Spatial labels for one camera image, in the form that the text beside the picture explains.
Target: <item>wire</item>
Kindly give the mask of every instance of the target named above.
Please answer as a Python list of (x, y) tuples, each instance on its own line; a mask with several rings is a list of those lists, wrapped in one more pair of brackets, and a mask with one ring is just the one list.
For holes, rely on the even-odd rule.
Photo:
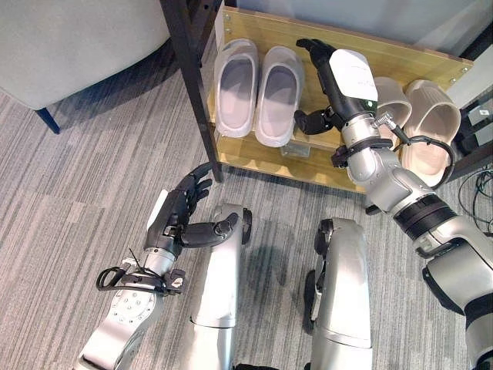
[[(475, 193), (474, 196), (472, 197), (472, 209), (469, 210), (462, 203), (461, 193), (462, 193), (462, 189), (464, 188), (464, 185), (474, 176), (477, 176), (475, 181)], [(464, 212), (470, 217), (472, 217), (476, 227), (479, 230), (481, 229), (479, 226), (480, 222), (486, 224), (488, 230), (485, 232), (485, 234), (486, 236), (489, 237), (493, 237), (493, 218), (491, 218), (490, 220), (486, 220), (483, 217), (479, 217), (476, 212), (477, 209), (476, 205), (480, 194), (484, 197), (487, 197), (488, 199), (493, 199), (493, 193), (488, 194), (485, 192), (485, 188), (491, 180), (493, 180), (493, 169), (484, 168), (483, 170), (476, 171), (475, 173), (469, 175), (464, 181), (462, 181), (458, 191), (459, 204), (461, 205)]]
[[(157, 274), (155, 271), (151, 270), (150, 268), (140, 266), (139, 261), (137, 260), (133, 251), (130, 248), (129, 250), (137, 265), (136, 271), (129, 274), (129, 276), (132, 276), (135, 273), (137, 273), (139, 275), (155, 278), (160, 282), (161, 287), (155, 286), (153, 289), (151, 289), (151, 288), (133, 287), (129, 285), (116, 285), (123, 278), (123, 276), (126, 275), (126, 271), (118, 266), (114, 266), (114, 267), (106, 268), (105, 270), (101, 271), (101, 273), (96, 279), (96, 288), (99, 291), (145, 291), (147, 293), (167, 295), (166, 288), (164, 289), (162, 288), (166, 286), (166, 282), (164, 278), (161, 275)], [(113, 275), (113, 278), (110, 280), (108, 284), (105, 284), (106, 278), (112, 272), (114, 272), (115, 275)]]
[(454, 167), (455, 167), (454, 151), (452, 150), (450, 145), (448, 145), (447, 143), (444, 143), (443, 141), (432, 139), (432, 138), (425, 136), (425, 135), (418, 135), (418, 136), (410, 137), (408, 139), (408, 143), (403, 142), (403, 143), (400, 143), (399, 145), (397, 145), (394, 148), (394, 152), (397, 152), (404, 145), (410, 146), (411, 144), (414, 144), (414, 143), (426, 143), (426, 145), (439, 146), (440, 148), (442, 148), (443, 150), (445, 150), (447, 152), (448, 157), (450, 158), (450, 164), (447, 167), (445, 167), (445, 171), (444, 171), (443, 175), (441, 176), (440, 182), (431, 187), (431, 189), (436, 190), (439, 187), (441, 187), (444, 183), (446, 183), (448, 181), (448, 179), (450, 179), (450, 176), (452, 176), (452, 172), (454, 172)]

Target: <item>gray carpet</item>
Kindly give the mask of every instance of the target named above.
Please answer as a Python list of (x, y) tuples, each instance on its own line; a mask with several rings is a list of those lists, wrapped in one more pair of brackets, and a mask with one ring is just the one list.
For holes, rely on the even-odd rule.
[[(213, 58), (209, 48), (206, 80)], [(206, 161), (167, 48), (49, 109), (59, 136), (0, 96), (2, 369), (71, 368), (112, 298), (95, 289), (97, 274), (141, 248), (161, 189)], [(458, 186), (439, 191), (456, 210)], [(310, 360), (304, 278), (317, 224), (335, 216), (354, 218), (367, 235), (374, 368), (467, 368), (464, 319), (439, 306), (411, 242), (384, 216), (366, 217), (362, 196), (226, 168), (193, 220), (209, 220), (220, 202), (243, 204), (254, 217), (242, 255), (236, 362), (299, 370)], [(177, 263), (192, 283), (202, 253), (185, 251)], [(188, 302), (187, 294), (166, 299), (133, 368), (177, 368)]]

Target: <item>white slipper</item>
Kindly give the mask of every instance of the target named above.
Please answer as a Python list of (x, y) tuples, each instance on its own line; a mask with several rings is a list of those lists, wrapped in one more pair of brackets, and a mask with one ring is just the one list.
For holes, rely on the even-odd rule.
[(294, 111), (304, 85), (300, 57), (284, 46), (274, 46), (262, 64), (255, 136), (263, 145), (284, 146), (293, 135)]
[[(389, 112), (394, 117), (395, 124), (402, 128), (411, 116), (411, 103), (409, 103), (406, 95), (402, 92), (402, 88), (394, 79), (376, 77), (374, 81), (378, 91), (377, 117)], [(392, 148), (394, 148), (397, 142), (397, 137), (394, 133), (385, 125), (379, 126), (378, 131), (380, 131), (380, 136), (383, 139), (392, 140)]]
[(258, 75), (257, 47), (248, 39), (228, 42), (217, 55), (216, 128), (224, 136), (242, 137), (252, 130)]
[[(461, 114), (447, 94), (436, 83), (420, 79), (409, 85), (406, 96), (413, 107), (404, 127), (406, 135), (425, 135), (450, 145), (461, 124)], [(440, 182), (449, 159), (438, 146), (414, 143), (402, 148), (401, 162), (432, 187)]]

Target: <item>sofa leg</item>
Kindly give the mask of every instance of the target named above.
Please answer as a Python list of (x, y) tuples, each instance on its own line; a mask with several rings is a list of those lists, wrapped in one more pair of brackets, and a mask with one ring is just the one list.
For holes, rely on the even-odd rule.
[(39, 116), (39, 118), (41, 118), (43, 121), (45, 121), (45, 123), (48, 125), (48, 127), (51, 129), (51, 131), (53, 131), (56, 134), (60, 133), (59, 125), (56, 124), (52, 115), (49, 114), (49, 112), (46, 108), (43, 108), (40, 110), (35, 110), (35, 112)]

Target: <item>gray sofa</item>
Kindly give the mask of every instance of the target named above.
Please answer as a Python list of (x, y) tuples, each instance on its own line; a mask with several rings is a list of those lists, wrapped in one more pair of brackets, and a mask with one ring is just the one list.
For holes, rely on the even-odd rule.
[(169, 38), (159, 0), (2, 0), (0, 90), (46, 109), (145, 58)]

